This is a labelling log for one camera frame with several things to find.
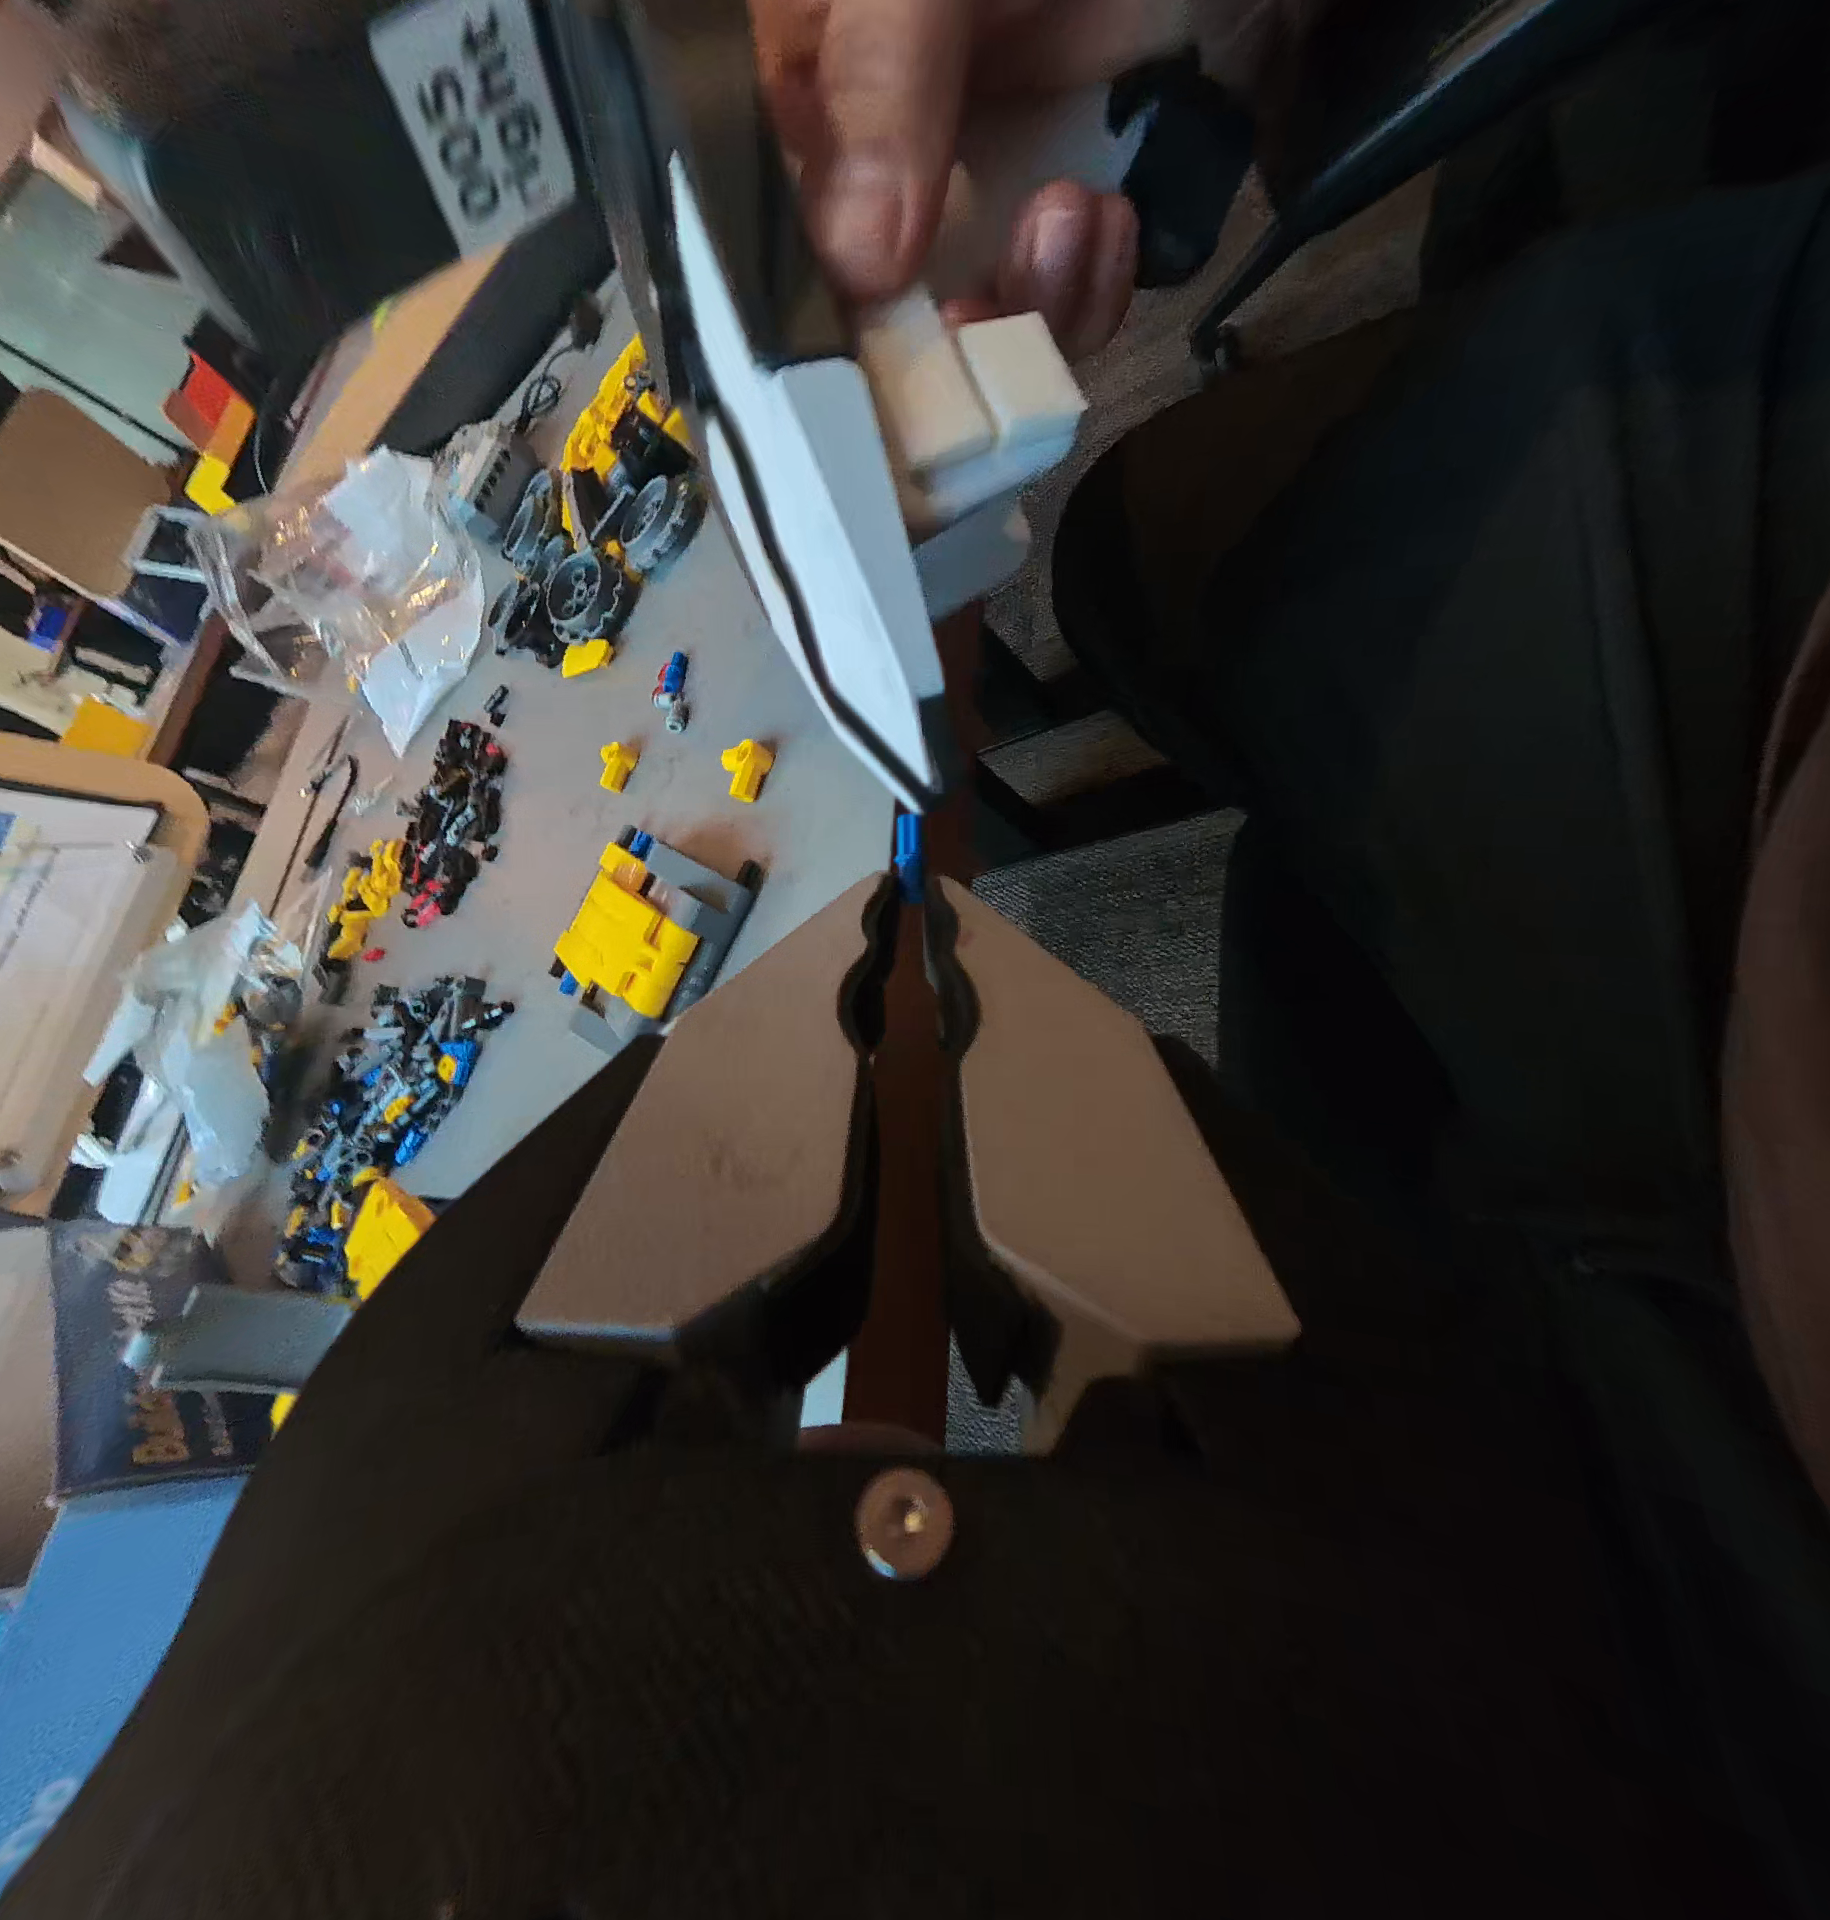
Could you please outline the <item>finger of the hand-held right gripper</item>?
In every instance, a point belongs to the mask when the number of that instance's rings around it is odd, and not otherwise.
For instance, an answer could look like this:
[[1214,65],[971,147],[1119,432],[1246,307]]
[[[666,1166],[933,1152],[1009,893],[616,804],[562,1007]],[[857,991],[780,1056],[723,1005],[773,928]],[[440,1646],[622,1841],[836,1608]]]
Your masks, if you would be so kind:
[[1060,463],[1086,397],[1038,311],[951,323],[914,291],[861,352],[779,360],[708,203],[670,156],[681,405],[744,570],[834,733],[898,796],[947,787],[933,624],[1028,552],[1017,494]]
[[923,689],[825,471],[785,432],[779,473],[736,427],[705,431],[713,501],[762,612],[829,730],[904,809],[923,809]]

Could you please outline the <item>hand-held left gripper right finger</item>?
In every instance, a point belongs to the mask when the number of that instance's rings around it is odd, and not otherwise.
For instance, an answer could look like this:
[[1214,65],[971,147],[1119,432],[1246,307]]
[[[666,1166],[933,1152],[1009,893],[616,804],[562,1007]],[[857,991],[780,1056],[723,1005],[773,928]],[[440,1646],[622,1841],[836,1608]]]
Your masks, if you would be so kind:
[[927,965],[949,1318],[977,1394],[1020,1393],[1022,1454],[1098,1383],[1291,1349],[1300,1320],[1142,1020],[951,878]]

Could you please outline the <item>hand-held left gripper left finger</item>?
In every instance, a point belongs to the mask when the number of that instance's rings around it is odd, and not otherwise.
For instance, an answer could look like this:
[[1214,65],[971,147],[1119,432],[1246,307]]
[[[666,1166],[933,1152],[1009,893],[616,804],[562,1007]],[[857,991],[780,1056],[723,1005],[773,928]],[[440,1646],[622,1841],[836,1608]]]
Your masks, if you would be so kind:
[[853,883],[671,1026],[519,1306],[529,1340],[715,1369],[850,1345],[898,911],[888,873]]

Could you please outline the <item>person's right hand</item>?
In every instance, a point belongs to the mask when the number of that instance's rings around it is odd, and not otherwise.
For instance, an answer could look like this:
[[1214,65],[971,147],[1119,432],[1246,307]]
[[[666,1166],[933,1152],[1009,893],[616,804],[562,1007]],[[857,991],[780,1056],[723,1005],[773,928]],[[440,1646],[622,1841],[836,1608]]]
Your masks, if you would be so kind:
[[[1028,126],[1193,38],[1183,1],[770,1],[750,21],[815,251],[864,307],[929,275],[967,126]],[[1066,173],[1010,200],[959,317],[1036,311],[1066,360],[1089,357],[1133,296],[1137,212]]]

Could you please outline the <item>yellow beam chassis assembly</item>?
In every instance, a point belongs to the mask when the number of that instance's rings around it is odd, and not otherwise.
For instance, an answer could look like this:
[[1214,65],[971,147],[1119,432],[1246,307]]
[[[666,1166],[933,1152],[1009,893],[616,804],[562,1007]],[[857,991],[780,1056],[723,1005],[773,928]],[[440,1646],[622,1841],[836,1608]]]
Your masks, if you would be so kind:
[[629,405],[641,405],[649,418],[662,419],[695,458],[687,416],[666,398],[649,349],[642,336],[634,335],[571,427],[558,453],[558,471],[593,473],[599,481],[608,483],[616,474],[611,432],[617,416]]

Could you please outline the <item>yellow and grey brick assembly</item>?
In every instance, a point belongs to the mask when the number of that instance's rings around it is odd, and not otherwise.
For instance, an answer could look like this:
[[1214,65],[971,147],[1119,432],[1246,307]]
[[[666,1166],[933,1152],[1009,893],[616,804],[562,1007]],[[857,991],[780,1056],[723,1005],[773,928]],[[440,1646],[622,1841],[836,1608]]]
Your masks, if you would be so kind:
[[622,828],[553,947],[551,975],[577,1003],[571,1030],[604,1058],[666,1035],[713,989],[764,881],[753,857],[723,873],[646,828]]

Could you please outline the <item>grey battery box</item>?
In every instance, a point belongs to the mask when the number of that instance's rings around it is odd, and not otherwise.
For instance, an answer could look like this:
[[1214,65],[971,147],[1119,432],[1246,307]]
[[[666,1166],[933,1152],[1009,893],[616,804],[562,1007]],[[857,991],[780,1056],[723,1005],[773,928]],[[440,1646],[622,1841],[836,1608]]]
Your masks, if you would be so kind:
[[499,546],[543,461],[529,436],[507,419],[460,427],[437,456],[452,512],[474,540]]

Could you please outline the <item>pile of blue grey pieces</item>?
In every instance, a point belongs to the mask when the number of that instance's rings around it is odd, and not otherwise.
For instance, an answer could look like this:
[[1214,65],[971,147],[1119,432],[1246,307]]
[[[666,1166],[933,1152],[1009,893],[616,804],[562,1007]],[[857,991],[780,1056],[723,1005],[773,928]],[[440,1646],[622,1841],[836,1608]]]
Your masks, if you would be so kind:
[[307,1295],[348,1287],[337,1246],[361,1187],[391,1180],[407,1192],[403,1174],[462,1101],[490,1036],[515,1009],[473,975],[445,975],[415,992],[374,991],[367,1025],[345,1035],[291,1149],[276,1282]]

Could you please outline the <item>empty clear plastic bag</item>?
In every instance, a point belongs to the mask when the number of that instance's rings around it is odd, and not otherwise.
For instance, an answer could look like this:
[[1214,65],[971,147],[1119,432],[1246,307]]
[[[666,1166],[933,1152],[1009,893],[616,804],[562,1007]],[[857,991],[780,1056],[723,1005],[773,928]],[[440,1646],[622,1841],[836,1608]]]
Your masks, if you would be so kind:
[[274,687],[361,702],[396,755],[482,645],[482,558],[427,458],[374,449],[331,479],[196,521],[207,597]]

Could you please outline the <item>pile of black red pieces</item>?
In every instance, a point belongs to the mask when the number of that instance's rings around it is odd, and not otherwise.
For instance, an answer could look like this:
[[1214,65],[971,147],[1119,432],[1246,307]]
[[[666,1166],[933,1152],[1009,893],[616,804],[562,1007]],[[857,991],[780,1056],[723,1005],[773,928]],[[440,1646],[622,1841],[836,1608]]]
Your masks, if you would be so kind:
[[399,919],[406,926],[421,928],[455,913],[483,866],[498,857],[509,772],[498,730],[509,700],[511,687],[498,686],[482,718],[447,718],[427,781],[399,806],[406,820]]

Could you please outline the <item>pile of yellow pieces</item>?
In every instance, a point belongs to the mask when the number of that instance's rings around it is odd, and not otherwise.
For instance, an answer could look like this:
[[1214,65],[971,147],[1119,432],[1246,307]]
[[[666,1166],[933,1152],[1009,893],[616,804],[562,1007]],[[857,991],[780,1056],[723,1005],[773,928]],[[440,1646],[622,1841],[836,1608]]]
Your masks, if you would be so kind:
[[373,926],[383,919],[403,887],[406,843],[377,839],[343,876],[337,899],[326,908],[323,964],[350,965],[373,947]]

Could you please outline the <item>black power plug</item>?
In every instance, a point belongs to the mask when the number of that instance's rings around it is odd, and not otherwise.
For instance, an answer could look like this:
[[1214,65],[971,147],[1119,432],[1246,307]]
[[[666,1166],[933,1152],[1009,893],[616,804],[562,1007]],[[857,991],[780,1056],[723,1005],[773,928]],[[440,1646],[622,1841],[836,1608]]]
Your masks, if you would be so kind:
[[358,783],[358,755],[341,753],[332,756],[316,776],[311,776],[305,796],[311,806],[307,820],[310,831],[304,837],[302,872],[318,873],[329,857],[332,839],[341,824],[343,810],[352,803]]

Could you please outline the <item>brown chair back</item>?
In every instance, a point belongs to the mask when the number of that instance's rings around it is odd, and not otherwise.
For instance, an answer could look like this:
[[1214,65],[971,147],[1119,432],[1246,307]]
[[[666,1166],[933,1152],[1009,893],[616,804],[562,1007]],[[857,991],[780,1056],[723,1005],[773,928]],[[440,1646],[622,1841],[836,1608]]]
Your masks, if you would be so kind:
[[128,549],[178,474],[67,397],[25,388],[0,419],[0,548],[99,601],[128,590]]

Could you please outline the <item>white paper document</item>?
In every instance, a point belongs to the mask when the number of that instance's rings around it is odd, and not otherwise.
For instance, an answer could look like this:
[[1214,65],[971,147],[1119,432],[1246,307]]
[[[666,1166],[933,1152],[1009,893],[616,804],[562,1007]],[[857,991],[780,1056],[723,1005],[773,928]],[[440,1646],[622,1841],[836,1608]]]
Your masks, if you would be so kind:
[[161,810],[0,783],[0,1056],[81,989],[150,876]]

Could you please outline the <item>blue robot kit box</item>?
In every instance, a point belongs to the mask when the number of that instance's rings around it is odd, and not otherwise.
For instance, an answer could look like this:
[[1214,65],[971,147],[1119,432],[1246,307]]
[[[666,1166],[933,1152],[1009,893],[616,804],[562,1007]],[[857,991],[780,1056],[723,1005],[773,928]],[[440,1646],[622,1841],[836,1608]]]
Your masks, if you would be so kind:
[[161,1664],[268,1440],[274,1394],[130,1366],[213,1276],[194,1233],[0,1223],[0,1895]]

